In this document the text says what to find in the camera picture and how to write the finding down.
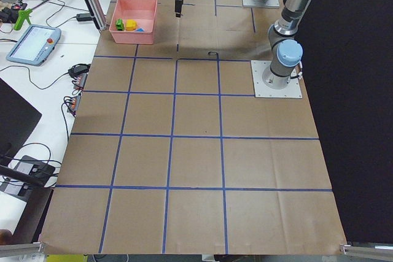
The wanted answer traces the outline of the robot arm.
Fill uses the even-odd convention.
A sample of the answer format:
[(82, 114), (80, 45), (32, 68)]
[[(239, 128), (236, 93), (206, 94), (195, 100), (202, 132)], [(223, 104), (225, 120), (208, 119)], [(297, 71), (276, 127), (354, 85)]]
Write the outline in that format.
[(295, 40), (312, 0), (172, 0), (170, 48), (188, 60), (244, 61), (252, 95), (301, 99), (303, 48)]

